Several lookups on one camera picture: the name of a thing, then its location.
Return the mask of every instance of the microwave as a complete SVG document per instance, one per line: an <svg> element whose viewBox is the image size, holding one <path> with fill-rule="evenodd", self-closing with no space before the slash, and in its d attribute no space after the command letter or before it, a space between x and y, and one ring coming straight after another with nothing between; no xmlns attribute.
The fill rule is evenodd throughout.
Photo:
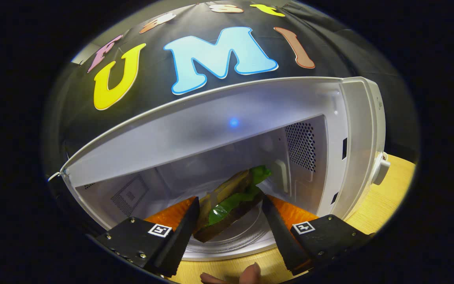
<svg viewBox="0 0 454 284"><path fill-rule="evenodd" d="M202 198L257 165L265 194L318 217L347 219L389 167L376 82L283 77L197 92L135 115L85 144L49 178L85 218L110 230L186 198ZM276 246L261 204L183 260L230 259Z"/></svg>

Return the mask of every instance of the blue letter m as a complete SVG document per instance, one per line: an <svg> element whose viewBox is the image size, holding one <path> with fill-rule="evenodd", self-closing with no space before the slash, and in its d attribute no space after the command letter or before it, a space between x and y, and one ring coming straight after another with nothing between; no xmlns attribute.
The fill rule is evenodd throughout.
<svg viewBox="0 0 454 284"><path fill-rule="evenodd" d="M175 95L181 95L204 86L207 77L198 74L194 61L220 79L227 77L231 52L238 59L234 70L242 75L250 75L276 70L278 63L264 53L254 40L249 27L223 29L216 44L194 36L174 40L164 46L171 50L175 58L177 81L171 88Z"/></svg>

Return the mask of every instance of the finger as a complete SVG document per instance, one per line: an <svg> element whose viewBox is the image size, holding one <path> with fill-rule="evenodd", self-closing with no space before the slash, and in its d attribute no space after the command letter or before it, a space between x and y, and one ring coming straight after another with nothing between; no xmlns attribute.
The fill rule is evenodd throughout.
<svg viewBox="0 0 454 284"><path fill-rule="evenodd" d="M241 273L239 284L260 284L260 266L256 262Z"/></svg>
<svg viewBox="0 0 454 284"><path fill-rule="evenodd" d="M200 278L201 278L201 282L203 282L204 284L229 284L228 282L225 282L221 279L213 277L213 276L209 275L208 273L202 273L200 275Z"/></svg>

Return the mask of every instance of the sandwich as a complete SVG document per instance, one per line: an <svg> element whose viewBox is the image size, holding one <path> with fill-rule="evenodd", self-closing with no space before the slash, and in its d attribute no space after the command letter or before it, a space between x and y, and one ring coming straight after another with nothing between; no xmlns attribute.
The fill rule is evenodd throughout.
<svg viewBox="0 0 454 284"><path fill-rule="evenodd" d="M194 238L203 243L223 232L263 198L257 187L271 171L264 165L236 173L199 200L199 217Z"/></svg>

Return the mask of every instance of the wooden table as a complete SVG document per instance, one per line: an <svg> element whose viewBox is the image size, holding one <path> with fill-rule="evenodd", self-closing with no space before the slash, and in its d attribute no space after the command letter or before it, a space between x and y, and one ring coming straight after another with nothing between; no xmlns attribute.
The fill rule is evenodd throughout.
<svg viewBox="0 0 454 284"><path fill-rule="evenodd" d="M381 185L371 185L360 208L346 220L348 224L365 234L377 232L388 221L404 198L413 178L415 164L391 155L388 161L391 162L391 166ZM199 275L208 273L236 284L243 270L254 262L261 268L263 284L276 284L294 277L285 268L278 248L272 248L258 254L229 260L182 261L178 273L170 279L178 283L200 284Z"/></svg>

